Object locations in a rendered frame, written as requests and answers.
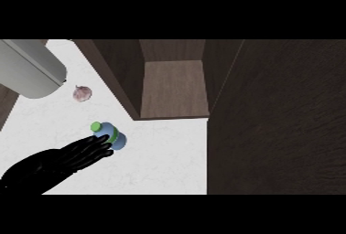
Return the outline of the pale purple garlic bulb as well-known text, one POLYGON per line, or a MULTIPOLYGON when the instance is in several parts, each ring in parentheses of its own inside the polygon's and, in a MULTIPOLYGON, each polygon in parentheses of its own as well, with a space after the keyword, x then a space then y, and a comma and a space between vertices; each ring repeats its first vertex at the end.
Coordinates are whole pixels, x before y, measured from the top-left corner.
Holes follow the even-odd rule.
POLYGON ((72 98, 78 101, 87 101, 92 97, 92 89, 86 86, 77 86, 72 92, 72 98))

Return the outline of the blue water bottle green cap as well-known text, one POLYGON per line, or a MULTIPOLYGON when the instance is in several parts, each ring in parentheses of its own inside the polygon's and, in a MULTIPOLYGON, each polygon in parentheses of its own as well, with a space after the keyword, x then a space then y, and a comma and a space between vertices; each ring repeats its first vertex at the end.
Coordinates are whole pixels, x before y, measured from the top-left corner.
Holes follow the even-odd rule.
POLYGON ((126 135, 120 132, 118 128, 109 122, 95 122, 90 124, 90 131, 93 134, 101 137, 108 135, 109 138, 106 140, 108 143, 112 144, 111 148, 114 150, 120 150, 127 143, 126 135))

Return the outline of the dark brown cabinet door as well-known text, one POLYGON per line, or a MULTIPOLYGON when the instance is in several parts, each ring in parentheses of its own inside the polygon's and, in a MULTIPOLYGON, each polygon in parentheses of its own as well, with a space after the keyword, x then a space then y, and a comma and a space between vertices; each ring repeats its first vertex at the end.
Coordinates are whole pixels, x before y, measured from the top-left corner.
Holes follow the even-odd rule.
POLYGON ((247 40, 208 119, 211 194, 346 195, 346 40, 247 40))

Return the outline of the open brown wooden cabinet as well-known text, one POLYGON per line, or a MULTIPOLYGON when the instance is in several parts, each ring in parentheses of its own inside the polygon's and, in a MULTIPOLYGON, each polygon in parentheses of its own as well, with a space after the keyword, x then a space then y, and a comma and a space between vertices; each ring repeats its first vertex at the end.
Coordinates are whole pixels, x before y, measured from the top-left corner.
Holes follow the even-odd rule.
POLYGON ((136 121, 210 116, 240 39, 77 39, 74 44, 136 121))

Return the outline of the brown wooden panel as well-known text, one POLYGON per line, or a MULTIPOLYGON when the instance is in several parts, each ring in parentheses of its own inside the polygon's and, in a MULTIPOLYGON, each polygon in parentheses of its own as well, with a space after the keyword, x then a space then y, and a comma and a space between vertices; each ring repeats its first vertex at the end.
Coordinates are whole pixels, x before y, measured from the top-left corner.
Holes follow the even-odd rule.
POLYGON ((0 130, 3 129, 19 94, 0 84, 0 130))

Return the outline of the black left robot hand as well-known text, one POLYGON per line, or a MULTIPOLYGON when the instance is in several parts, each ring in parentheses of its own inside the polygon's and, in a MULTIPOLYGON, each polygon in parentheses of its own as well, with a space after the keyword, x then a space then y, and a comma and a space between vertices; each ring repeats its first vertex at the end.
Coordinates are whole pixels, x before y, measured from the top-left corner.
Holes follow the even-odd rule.
POLYGON ((61 149, 30 155, 0 178, 0 195, 41 195, 80 170, 114 154, 109 135, 95 135, 61 149))

